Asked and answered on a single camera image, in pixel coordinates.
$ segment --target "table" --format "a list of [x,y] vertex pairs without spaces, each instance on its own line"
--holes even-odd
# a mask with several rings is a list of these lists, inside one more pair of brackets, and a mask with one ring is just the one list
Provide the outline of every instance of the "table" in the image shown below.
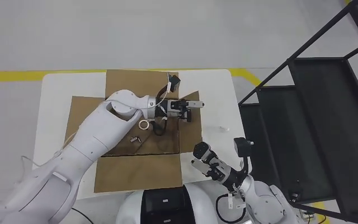
[[[240,170],[241,158],[233,138],[244,137],[243,126],[231,78],[226,69],[178,71],[179,97],[199,91],[205,103],[201,109],[202,138],[220,159]],[[43,79],[37,120],[34,161],[50,159],[64,142],[72,96],[104,97],[106,73],[47,74]],[[181,154],[183,183],[207,180],[191,166],[192,153]],[[77,199],[109,193],[94,193],[96,163],[83,176]]]

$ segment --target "tape roll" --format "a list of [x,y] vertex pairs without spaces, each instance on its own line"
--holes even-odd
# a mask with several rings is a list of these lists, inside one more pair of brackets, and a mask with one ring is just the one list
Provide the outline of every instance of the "tape roll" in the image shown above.
[[[142,123],[143,123],[143,122],[146,122],[147,126],[143,127],[143,126],[142,126]],[[139,126],[139,128],[140,128],[141,130],[147,130],[147,129],[149,128],[149,122],[148,122],[147,120],[141,120],[141,121],[139,122],[138,126]]]

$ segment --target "stair step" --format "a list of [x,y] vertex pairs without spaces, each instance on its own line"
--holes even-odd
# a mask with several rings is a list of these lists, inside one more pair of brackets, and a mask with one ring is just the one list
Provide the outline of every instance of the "stair step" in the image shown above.
[[300,203],[332,199],[332,186],[312,140],[295,87],[262,87],[257,91],[257,97],[286,197],[299,192]]
[[289,64],[342,214],[358,215],[358,82],[343,58]]
[[240,115],[246,139],[254,142],[251,153],[251,175],[255,180],[281,188],[259,104],[242,104]]

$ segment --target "gray floor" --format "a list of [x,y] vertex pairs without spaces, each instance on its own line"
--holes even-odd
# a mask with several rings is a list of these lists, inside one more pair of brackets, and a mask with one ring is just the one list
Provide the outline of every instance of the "gray floor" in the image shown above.
[[[342,5],[340,0],[0,1],[0,70],[244,67],[263,80]],[[357,35],[347,18],[303,56],[345,55],[358,46]],[[358,57],[351,64],[358,73]],[[233,82],[238,100],[253,88],[242,77]],[[291,83],[288,71],[270,82]],[[0,200],[21,178],[20,155],[32,157],[40,90],[40,81],[0,82]],[[122,201],[120,194],[103,196],[75,207],[95,223],[113,223]],[[63,223],[86,220],[71,212]]]

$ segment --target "flattened cardboard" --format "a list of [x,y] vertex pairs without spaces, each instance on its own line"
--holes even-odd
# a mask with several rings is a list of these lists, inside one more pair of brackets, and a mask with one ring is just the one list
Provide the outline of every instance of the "flattened cardboard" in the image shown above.
[[174,188],[182,185],[180,155],[101,158],[95,193],[118,190]]
[[[177,119],[169,118],[164,135],[156,136],[152,126],[148,130],[138,128],[139,121],[134,125],[122,141],[103,157],[134,156],[134,155],[161,155],[179,153],[179,130]],[[138,136],[140,141],[130,142],[131,137]]]
[[[178,76],[177,72],[168,72],[168,74]],[[106,97],[118,90],[130,90],[138,97],[156,96],[167,83],[167,72],[107,70]],[[178,91],[168,93],[167,98],[179,98]]]
[[[142,97],[156,96],[167,84],[166,72],[108,70],[106,97],[127,89]],[[177,99],[178,91],[167,98]],[[194,92],[185,99],[199,100]],[[73,134],[84,119],[103,101],[101,98],[76,97],[72,99],[66,138]],[[192,110],[192,122],[168,120],[167,133],[158,137],[151,130],[140,130],[135,125],[108,157],[97,161],[95,193],[122,190],[170,188],[182,185],[180,152],[192,152],[202,141],[200,110]],[[142,143],[130,143],[131,136],[140,136]]]

